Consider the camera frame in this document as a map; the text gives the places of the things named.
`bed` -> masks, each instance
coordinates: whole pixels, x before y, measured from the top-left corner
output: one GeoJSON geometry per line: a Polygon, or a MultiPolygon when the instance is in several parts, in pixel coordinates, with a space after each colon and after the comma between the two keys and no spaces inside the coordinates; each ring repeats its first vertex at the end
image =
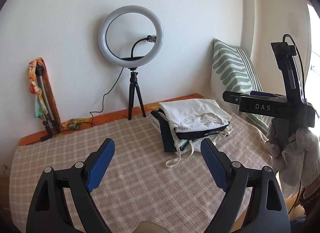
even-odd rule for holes
{"type": "MultiPolygon", "coordinates": [[[[244,166],[261,169],[270,165],[260,130],[236,114],[233,132],[217,148],[244,166]]],[[[143,221],[152,221],[172,233],[202,233],[214,216],[224,192],[217,188],[200,153],[174,168],[165,162],[175,153],[164,153],[160,134],[142,115],[116,120],[93,128],[59,136],[45,142],[18,147],[10,176],[10,206],[15,225],[25,232],[29,205],[38,179],[47,166],[55,170],[84,161],[105,138],[116,144],[115,155],[100,183],[93,190],[95,201],[112,232],[131,233],[143,221]]],[[[66,190],[75,227],[83,230],[66,190]]],[[[239,214],[250,199],[247,189],[239,214]]]]}

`ring light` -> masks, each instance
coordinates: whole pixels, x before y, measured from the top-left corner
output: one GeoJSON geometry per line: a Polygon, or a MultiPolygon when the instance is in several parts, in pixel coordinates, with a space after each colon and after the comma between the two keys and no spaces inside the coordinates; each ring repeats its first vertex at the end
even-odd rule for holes
{"type": "Polygon", "coordinates": [[[163,44],[163,39],[164,39],[164,33],[163,33],[163,28],[162,24],[159,20],[159,18],[149,9],[142,7],[142,6],[137,6],[137,5],[128,5],[128,6],[123,6],[119,9],[114,10],[112,13],[109,14],[109,16],[103,21],[101,24],[99,34],[98,34],[98,42],[99,42],[99,47],[102,52],[102,54],[110,61],[111,63],[124,67],[124,68],[136,68],[140,67],[144,64],[147,64],[153,58],[157,56],[159,51],[161,50],[162,44],[163,44]],[[108,47],[107,44],[107,32],[109,29],[110,24],[119,16],[126,14],[126,13],[139,13],[144,16],[146,16],[154,25],[156,29],[156,42],[153,48],[148,52],[147,55],[145,55],[142,58],[136,59],[136,60],[123,60],[116,55],[114,55],[111,50],[108,47]]]}

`tripod leg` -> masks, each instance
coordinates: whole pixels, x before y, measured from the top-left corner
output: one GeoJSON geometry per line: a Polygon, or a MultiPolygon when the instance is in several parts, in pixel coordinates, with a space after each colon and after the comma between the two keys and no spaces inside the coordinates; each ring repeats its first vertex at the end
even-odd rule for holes
{"type": "Polygon", "coordinates": [[[135,84],[135,87],[136,87],[136,90],[137,90],[137,95],[138,95],[139,103],[140,103],[140,106],[141,106],[142,115],[143,115],[144,117],[146,117],[146,112],[144,111],[144,106],[143,106],[142,97],[141,97],[141,92],[140,92],[140,88],[139,88],[138,83],[135,84]]]}
{"type": "Polygon", "coordinates": [[[130,83],[129,86],[129,112],[128,112],[128,120],[131,120],[132,108],[133,108],[133,100],[134,100],[134,84],[130,83]]]}

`striped cushion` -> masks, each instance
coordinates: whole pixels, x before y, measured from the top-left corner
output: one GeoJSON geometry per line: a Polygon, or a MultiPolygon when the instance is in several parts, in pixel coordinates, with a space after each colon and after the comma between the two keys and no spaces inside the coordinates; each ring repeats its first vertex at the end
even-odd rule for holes
{"type": "Polygon", "coordinates": [[[251,60],[244,49],[230,46],[218,39],[213,40],[214,54],[211,74],[211,90],[225,109],[238,114],[248,123],[256,126],[264,134],[268,131],[269,117],[242,113],[239,107],[225,103],[222,93],[233,91],[250,94],[252,90],[263,92],[251,60]]]}

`blue gripper pad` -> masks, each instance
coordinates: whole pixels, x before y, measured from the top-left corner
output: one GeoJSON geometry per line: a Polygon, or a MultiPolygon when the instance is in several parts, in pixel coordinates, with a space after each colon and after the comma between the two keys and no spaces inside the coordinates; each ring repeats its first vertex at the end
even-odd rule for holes
{"type": "Polygon", "coordinates": [[[227,172],[206,140],[202,140],[200,151],[217,187],[228,191],[227,172]]]}
{"type": "Polygon", "coordinates": [[[99,184],[111,162],[111,159],[115,154],[115,142],[109,139],[106,144],[107,145],[105,145],[104,149],[88,173],[88,182],[86,185],[88,192],[92,192],[93,189],[99,187],[99,184]]]}

